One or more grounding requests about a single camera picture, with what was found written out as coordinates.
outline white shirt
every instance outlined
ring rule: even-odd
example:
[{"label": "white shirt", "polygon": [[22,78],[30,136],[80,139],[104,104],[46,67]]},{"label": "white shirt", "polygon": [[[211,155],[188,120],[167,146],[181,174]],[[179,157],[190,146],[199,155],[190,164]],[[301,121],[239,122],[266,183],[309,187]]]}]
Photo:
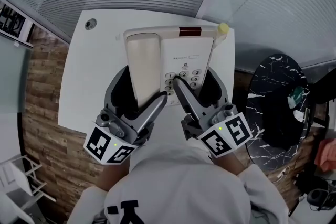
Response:
[{"label": "white shirt", "polygon": [[235,176],[203,150],[151,144],[107,193],[86,189],[68,223],[288,223],[288,208],[256,165]]}]

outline black marble table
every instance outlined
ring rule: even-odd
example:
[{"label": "black marble table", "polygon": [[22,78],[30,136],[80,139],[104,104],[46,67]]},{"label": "black marble table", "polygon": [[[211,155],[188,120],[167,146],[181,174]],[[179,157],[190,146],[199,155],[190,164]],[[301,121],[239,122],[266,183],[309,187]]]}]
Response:
[{"label": "black marble table", "polygon": [[[253,138],[246,143],[252,161],[262,170],[276,170],[286,165],[298,152],[302,140],[307,132],[302,132],[300,143],[285,151],[272,147],[263,140],[263,117],[261,109],[262,98],[281,86],[285,86],[306,76],[299,65],[289,56],[274,54],[267,57],[256,69],[248,90],[245,117],[253,134]],[[304,87],[304,96],[296,108],[305,112],[308,107],[309,89]]]}]

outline white tabletop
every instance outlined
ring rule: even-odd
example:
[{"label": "white tabletop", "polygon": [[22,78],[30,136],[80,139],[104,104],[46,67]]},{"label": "white tabletop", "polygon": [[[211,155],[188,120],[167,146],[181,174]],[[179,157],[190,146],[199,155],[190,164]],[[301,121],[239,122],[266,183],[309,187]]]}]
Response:
[{"label": "white tabletop", "polygon": [[[92,30],[85,23],[97,20]],[[104,107],[105,91],[114,76],[127,65],[123,33],[127,29],[169,25],[216,25],[204,20],[145,10],[85,10],[73,35],[64,68],[59,100],[58,124],[86,133]],[[235,65],[234,30],[214,49],[210,61],[223,81],[232,100]],[[181,120],[185,113],[180,105],[163,109],[155,121],[150,141],[183,142]]]}]

